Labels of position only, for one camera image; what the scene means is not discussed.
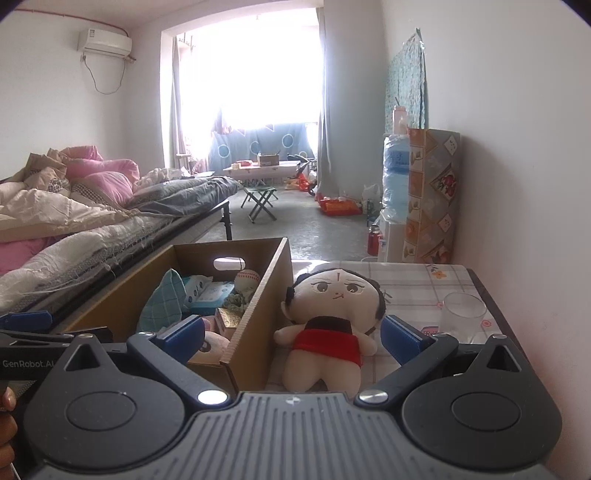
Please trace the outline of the person's left hand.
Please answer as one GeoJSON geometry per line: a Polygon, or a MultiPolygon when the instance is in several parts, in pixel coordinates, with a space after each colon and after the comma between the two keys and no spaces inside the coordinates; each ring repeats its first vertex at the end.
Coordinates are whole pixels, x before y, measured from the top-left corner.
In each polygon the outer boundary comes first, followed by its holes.
{"type": "Polygon", "coordinates": [[[12,416],[16,407],[16,396],[13,390],[6,387],[1,396],[0,414],[0,477],[2,480],[12,480],[14,472],[14,450],[10,444],[17,433],[18,427],[12,416]]]}

